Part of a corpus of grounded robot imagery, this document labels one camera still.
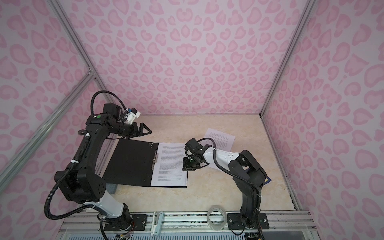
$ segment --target loose paper sheet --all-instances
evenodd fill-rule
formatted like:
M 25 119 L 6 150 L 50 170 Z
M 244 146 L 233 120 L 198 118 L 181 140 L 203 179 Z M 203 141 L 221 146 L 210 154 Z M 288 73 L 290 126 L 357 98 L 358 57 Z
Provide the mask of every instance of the loose paper sheet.
M 187 172 L 183 172 L 184 143 L 159 143 L 151 186 L 187 186 Z
M 204 137 L 210 137 L 212 138 L 216 143 L 216 148 L 219 150 L 230 152 L 233 142 L 235 141 L 235 136 L 217 131 L 212 128 L 208 128 L 207 132 L 205 133 Z M 203 140 L 201 141 L 201 145 L 213 145 L 210 140 Z

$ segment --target heart patterned wall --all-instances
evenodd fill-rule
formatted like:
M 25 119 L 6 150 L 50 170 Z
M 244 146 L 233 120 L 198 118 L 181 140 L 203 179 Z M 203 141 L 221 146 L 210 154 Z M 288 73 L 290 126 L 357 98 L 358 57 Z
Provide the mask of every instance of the heart patterned wall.
M 384 239 L 384 1 L 320 1 L 265 120 L 322 239 Z
M 0 172 L 85 74 L 44 0 L 0 2 Z
M 98 91 L 93 82 L 87 87 L 47 139 L 28 160 L 25 167 L 0 195 L 0 239 L 55 239 L 63 220 L 48 220 L 43 212 L 45 199 L 52 189 L 56 171 L 70 163 L 85 128 L 91 96 Z M 102 112 L 105 99 L 98 96 L 95 112 Z M 78 205 L 68 202 L 60 190 L 51 203 L 51 212 L 59 215 Z
M 145 114 L 258 113 L 306 0 L 63 0 L 110 91 Z

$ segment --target black folder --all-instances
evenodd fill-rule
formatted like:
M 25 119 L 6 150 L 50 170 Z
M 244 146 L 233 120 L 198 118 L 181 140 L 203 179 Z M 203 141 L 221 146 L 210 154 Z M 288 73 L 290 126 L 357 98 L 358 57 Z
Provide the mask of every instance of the black folder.
M 150 187 L 158 146 L 158 142 L 120 139 L 103 179 L 111 184 Z

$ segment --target table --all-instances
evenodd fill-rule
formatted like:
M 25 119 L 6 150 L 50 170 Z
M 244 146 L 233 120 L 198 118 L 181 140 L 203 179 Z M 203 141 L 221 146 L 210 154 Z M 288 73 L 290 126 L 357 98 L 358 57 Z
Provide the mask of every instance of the table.
M 132 138 L 141 141 L 185 143 L 204 137 L 208 128 L 234 135 L 231 151 L 250 151 L 272 179 L 262 189 L 261 210 L 294 210 L 259 115 L 141 116 L 136 121 L 152 130 L 150 135 Z M 127 204 L 130 212 L 207 211 L 212 205 L 238 211 L 242 205 L 242 193 L 232 177 L 210 167 L 188 172 L 186 189 L 118 185 L 113 197 Z

